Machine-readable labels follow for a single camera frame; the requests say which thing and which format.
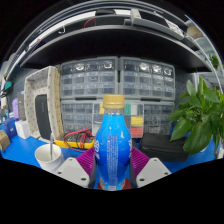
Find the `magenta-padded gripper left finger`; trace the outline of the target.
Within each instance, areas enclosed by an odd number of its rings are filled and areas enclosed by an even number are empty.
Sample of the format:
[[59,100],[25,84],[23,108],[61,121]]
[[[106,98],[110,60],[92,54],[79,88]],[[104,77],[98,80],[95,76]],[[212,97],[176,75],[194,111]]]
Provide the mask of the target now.
[[97,174],[94,149],[88,149],[77,158],[68,157],[56,174],[78,186],[93,188]]

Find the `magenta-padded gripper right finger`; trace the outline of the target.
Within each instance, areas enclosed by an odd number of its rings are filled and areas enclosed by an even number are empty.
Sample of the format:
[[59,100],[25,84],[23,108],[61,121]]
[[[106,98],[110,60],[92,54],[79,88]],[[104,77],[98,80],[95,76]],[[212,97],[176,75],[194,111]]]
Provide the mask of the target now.
[[168,168],[158,159],[149,158],[133,148],[129,163],[129,177],[132,188],[140,188],[170,175]]

